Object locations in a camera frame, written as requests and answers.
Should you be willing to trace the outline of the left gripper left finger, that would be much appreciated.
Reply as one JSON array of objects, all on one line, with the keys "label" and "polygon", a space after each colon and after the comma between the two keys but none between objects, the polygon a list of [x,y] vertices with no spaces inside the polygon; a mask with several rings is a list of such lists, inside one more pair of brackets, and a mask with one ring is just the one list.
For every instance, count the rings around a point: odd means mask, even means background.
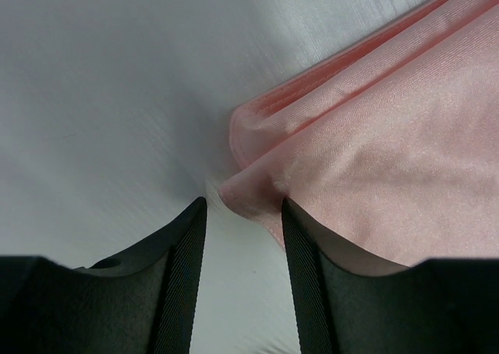
[{"label": "left gripper left finger", "polygon": [[91,267],[1,258],[4,353],[187,353],[207,227],[195,199],[163,228]]}]

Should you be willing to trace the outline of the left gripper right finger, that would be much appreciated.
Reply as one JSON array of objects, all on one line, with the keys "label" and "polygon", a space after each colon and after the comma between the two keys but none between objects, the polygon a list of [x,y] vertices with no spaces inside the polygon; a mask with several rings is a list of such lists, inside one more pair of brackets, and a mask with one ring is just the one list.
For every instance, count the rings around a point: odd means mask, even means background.
[{"label": "left gripper right finger", "polygon": [[495,353],[498,262],[386,260],[284,199],[281,222],[303,353]]}]

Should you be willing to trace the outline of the pink satin napkin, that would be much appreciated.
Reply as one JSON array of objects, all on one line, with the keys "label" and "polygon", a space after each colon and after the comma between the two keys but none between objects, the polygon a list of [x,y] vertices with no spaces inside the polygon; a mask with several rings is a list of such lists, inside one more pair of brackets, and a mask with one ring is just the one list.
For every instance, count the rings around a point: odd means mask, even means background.
[{"label": "pink satin napkin", "polygon": [[237,108],[219,190],[282,240],[281,202],[399,264],[498,255],[498,0],[431,0]]}]

